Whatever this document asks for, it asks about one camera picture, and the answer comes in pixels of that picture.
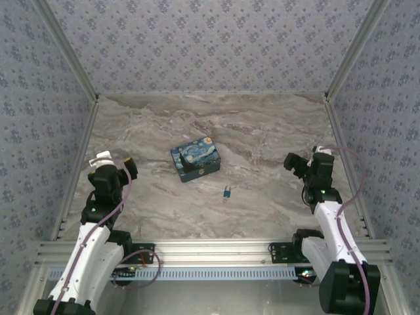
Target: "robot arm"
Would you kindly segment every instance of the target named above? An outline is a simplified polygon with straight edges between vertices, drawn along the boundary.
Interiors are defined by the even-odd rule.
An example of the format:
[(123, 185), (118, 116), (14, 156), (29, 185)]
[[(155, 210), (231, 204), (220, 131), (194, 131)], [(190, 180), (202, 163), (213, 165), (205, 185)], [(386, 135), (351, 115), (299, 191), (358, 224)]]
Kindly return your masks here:
[[(105, 160), (91, 163), (95, 171), (88, 175), (94, 191), (82, 211), (81, 226), (76, 245), (64, 273), (48, 299), (37, 301), (34, 315), (50, 315), (55, 302), (60, 299), (56, 314), (95, 315), (99, 298), (118, 262), (132, 252), (130, 233), (113, 230), (121, 211), (117, 211), (89, 236), (91, 230), (122, 202), (123, 186), (128, 178), (122, 169), (117, 169), (108, 151), (97, 155)], [(132, 159), (124, 162), (132, 179), (137, 178), (137, 168)]]
[[(352, 237), (344, 213), (339, 214), (343, 201), (339, 192), (331, 187), (334, 162), (331, 150), (315, 147), (313, 152), (310, 161), (292, 153), (284, 161), (287, 170), (294, 169), (293, 174), (303, 179), (303, 198), (322, 229), (322, 233), (298, 230), (293, 236), (293, 248), (311, 262), (321, 281), (319, 295), (324, 312), (363, 314), (364, 285), (352, 251), (366, 276), (370, 295), (369, 314), (373, 314), (381, 279), (379, 269), (368, 264)], [(339, 231), (338, 220), (351, 251)]]

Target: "small blue object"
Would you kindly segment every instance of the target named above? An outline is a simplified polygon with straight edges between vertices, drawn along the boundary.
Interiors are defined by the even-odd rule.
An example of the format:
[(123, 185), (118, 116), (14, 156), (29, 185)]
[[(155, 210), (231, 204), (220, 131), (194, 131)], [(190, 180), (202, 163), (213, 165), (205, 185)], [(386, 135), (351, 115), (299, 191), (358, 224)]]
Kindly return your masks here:
[(230, 198), (230, 186), (226, 186), (224, 188), (223, 201), (224, 202), (228, 201), (228, 198)]
[(171, 155), (181, 182), (197, 179), (221, 168), (221, 157), (209, 137), (177, 146), (171, 150)]

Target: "starry night box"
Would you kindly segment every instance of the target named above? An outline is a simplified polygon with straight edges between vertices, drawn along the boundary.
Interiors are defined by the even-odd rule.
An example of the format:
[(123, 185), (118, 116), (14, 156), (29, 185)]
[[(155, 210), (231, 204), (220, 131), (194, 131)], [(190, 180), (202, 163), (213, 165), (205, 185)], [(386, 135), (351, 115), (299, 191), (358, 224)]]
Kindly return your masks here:
[(213, 141), (199, 139), (171, 150), (181, 182), (189, 182), (221, 169), (221, 156)]

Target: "purple cable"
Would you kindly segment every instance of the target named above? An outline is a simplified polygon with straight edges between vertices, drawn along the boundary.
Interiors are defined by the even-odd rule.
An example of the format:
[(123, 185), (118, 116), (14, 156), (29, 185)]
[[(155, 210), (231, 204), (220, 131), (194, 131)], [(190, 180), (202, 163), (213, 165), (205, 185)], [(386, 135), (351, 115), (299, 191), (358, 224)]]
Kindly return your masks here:
[(118, 277), (118, 275), (120, 274), (120, 272), (118, 272), (115, 276), (114, 276), (114, 278), (113, 278), (113, 283), (114, 283), (114, 285), (115, 285), (115, 287), (118, 287), (118, 288), (120, 288), (120, 289), (125, 289), (125, 290), (132, 290), (132, 289), (141, 289), (142, 287), (148, 287), (149, 285), (151, 285), (152, 283), (154, 283), (155, 281), (156, 281), (156, 279), (159, 277), (159, 275), (160, 275), (160, 270), (161, 270), (161, 268), (162, 268), (162, 262), (160, 261), (160, 258), (159, 258), (159, 256), (158, 256), (158, 254), (156, 254), (154, 251), (151, 251), (150, 249), (139, 249), (138, 251), (135, 251), (134, 253), (131, 253), (130, 255), (127, 255), (127, 256), (125, 256), (124, 258), (122, 258), (121, 260), (120, 260), (120, 262), (117, 264), (117, 265), (119, 265), (119, 264), (121, 264), (121, 263), (124, 263), (127, 259), (129, 259), (129, 258), (131, 258), (132, 256), (135, 256), (135, 255), (137, 255), (137, 254), (141, 254), (141, 253), (149, 253), (149, 254), (152, 254), (154, 257), (156, 257), (156, 259), (157, 259), (157, 272), (156, 272), (156, 275), (153, 277), (153, 279), (151, 279), (149, 282), (147, 282), (147, 283), (145, 283), (145, 284), (140, 284), (140, 285), (138, 285), (138, 286), (136, 286), (136, 287), (128, 287), (128, 286), (126, 286), (126, 285), (124, 285), (124, 286), (121, 286), (121, 285), (117, 285), (117, 282), (116, 282), (116, 280), (117, 280), (117, 277)]
[(357, 269), (360, 272), (360, 276), (362, 277), (362, 282), (363, 282), (363, 288), (365, 291), (365, 309), (363, 311), (364, 315), (368, 315), (369, 314), (369, 309), (370, 309), (370, 292), (369, 292), (369, 284), (368, 284), (368, 279), (366, 279), (366, 275), (365, 272), (363, 271), (363, 267), (361, 262), (358, 260), (356, 254), (353, 252), (353, 248), (351, 248), (350, 243), (348, 242), (345, 233), (343, 231), (343, 227), (341, 226), (341, 218), (339, 218), (339, 216), (341, 215), (341, 213), (343, 213), (343, 211), (345, 210), (346, 207), (348, 207), (360, 194), (360, 192), (362, 191), (362, 187), (365, 183), (365, 169), (364, 166), (362, 164), (362, 159), (360, 158), (360, 156), (353, 150), (346, 148), (344, 146), (323, 146), (323, 149), (332, 149), (332, 150), (344, 150), (347, 152), (350, 152), (351, 154), (353, 154), (354, 156), (356, 156), (358, 158), (358, 160), (360, 161), (361, 164), (361, 168), (362, 168), (362, 179), (360, 181), (360, 186), (359, 189), (357, 190), (357, 192), (354, 194), (354, 196), (352, 198), (350, 198), (348, 201), (344, 202), (344, 204), (340, 207), (339, 212), (337, 213), (337, 226), (339, 228), (339, 232), (341, 235), (341, 238), (344, 241), (344, 244), (347, 247), (348, 252), (350, 253), (350, 255), (352, 256), (352, 258), (354, 259), (354, 262), (356, 263)]
[[(112, 161), (112, 162), (114, 162), (115, 164), (117, 164), (117, 161), (116, 160), (114, 160), (114, 159), (110, 159), (110, 158), (108, 158), (108, 157), (99, 157), (99, 158), (97, 158), (97, 159), (94, 159), (93, 161), (92, 161), (92, 163), (95, 163), (95, 162), (98, 162), (98, 161)], [(64, 284), (63, 284), (63, 287), (62, 287), (62, 289), (61, 289), (61, 292), (60, 292), (60, 294), (58, 295), (58, 298), (57, 298), (57, 300), (56, 300), (56, 302), (54, 303), (54, 306), (53, 306), (53, 308), (52, 308), (52, 311), (51, 311), (51, 315), (55, 315), (55, 313), (56, 313), (56, 311), (57, 311), (57, 308), (58, 308), (58, 306), (60, 305), (60, 302), (61, 302), (61, 300), (62, 300), (62, 298), (63, 298), (63, 296), (64, 296), (64, 290), (67, 288), (67, 286), (68, 286), (68, 284), (70, 283), (70, 279), (72, 278), (72, 274), (73, 274), (73, 272), (74, 272), (74, 270), (75, 270), (75, 268), (76, 268), (76, 265), (77, 265), (77, 262), (79, 261), (79, 258), (80, 258), (80, 255), (81, 255), (81, 252), (84, 250), (84, 248), (85, 248), (85, 246), (86, 246), (86, 243), (87, 243), (87, 241), (88, 241), (88, 239), (91, 237), (91, 235), (93, 234), (93, 232), (101, 225), (101, 224), (103, 224), (104, 222), (106, 222), (110, 217), (112, 217), (113, 215), (115, 215), (116, 213), (117, 213), (117, 211), (119, 211), (120, 209), (121, 209), (121, 207), (123, 206), (123, 204), (127, 201), (127, 198), (129, 197), (129, 195), (130, 195), (130, 192), (131, 192), (131, 175), (130, 175), (130, 172), (128, 171), (128, 169), (125, 167), (125, 165), (124, 165), (124, 163), (122, 164), (122, 168), (123, 168), (123, 170), (124, 170), (124, 172), (125, 172), (125, 174), (127, 175), (127, 178), (128, 178), (128, 180), (129, 180), (129, 182), (128, 182), (128, 186), (127, 186), (127, 193), (126, 193), (126, 195), (123, 197), (123, 199), (121, 200), (121, 202), (117, 205), (117, 207), (115, 207), (115, 209), (114, 210), (112, 210), (111, 212), (110, 212), (110, 214), (109, 215), (107, 215), (106, 217), (104, 217), (101, 221), (99, 221), (90, 231), (89, 231), (89, 233), (86, 235), (86, 237), (85, 237), (85, 239), (83, 240), (83, 242), (82, 242), (82, 244), (81, 244), (81, 246), (80, 246), (80, 248), (79, 248), (79, 250), (77, 251), (77, 253), (76, 253), (76, 256), (75, 256), (75, 258), (74, 258), (74, 261), (73, 261), (73, 263), (72, 263), (72, 265), (71, 265), (71, 267), (70, 267), (70, 270), (69, 270), (69, 272), (68, 272), (68, 275), (67, 275), (67, 277), (66, 277), (66, 280), (64, 281)]]

